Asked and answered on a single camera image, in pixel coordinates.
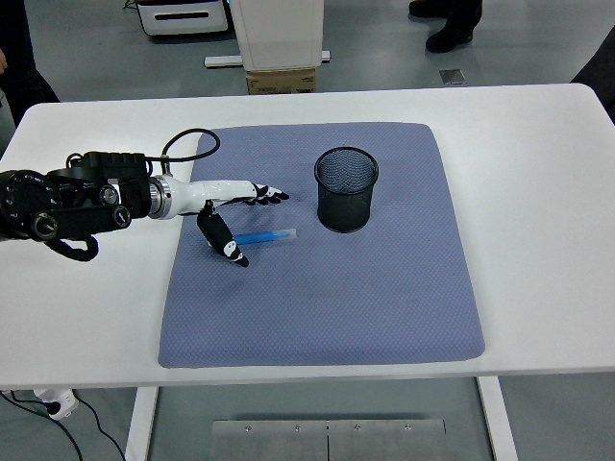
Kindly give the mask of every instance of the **table surface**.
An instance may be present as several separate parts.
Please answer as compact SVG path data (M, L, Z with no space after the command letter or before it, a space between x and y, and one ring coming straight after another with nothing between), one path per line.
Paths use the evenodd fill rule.
M440 149L483 327L478 358L427 364L162 368L160 324L181 219L97 236L89 263L0 243L0 386L115 387L300 378L615 370L615 128L582 85L90 102L32 108L0 171L91 150L156 156L176 133L360 121L428 125ZM179 141L191 155L198 135ZM173 165L188 181L191 164Z

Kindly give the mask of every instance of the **black shoe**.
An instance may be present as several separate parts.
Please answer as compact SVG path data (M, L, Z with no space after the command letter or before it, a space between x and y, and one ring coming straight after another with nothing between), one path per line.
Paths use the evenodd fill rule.
M450 26L444 26L444 29L427 39L425 47L432 53L448 53L457 45L471 42L472 38L472 31L460 31Z
M451 13L449 6L437 0L414 0L408 5L409 13L415 17L443 17L446 19Z

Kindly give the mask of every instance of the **blue mat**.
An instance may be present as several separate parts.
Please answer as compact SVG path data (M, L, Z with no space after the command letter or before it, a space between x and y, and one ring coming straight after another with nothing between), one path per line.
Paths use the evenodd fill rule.
M297 229L241 248L239 267L184 218L160 334L166 368L465 360L484 351L455 212L429 127L350 123L216 130L192 180L249 180L290 199L221 206L231 231ZM211 145L202 138L200 151ZM337 146L380 167L372 215L353 233L316 216L314 162Z

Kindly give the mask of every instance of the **blue marker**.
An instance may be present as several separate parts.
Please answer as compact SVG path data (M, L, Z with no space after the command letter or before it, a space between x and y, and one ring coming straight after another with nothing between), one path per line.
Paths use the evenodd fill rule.
M237 245L247 245L249 243L274 242L276 240L292 240L293 238L297 238L296 229L241 233L234 236L234 241Z

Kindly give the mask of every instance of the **mesh cup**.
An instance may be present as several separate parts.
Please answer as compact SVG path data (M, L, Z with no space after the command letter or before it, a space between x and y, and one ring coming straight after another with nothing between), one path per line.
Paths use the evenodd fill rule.
M330 149L316 160L318 219L336 232L358 231L369 220L378 164L355 147Z

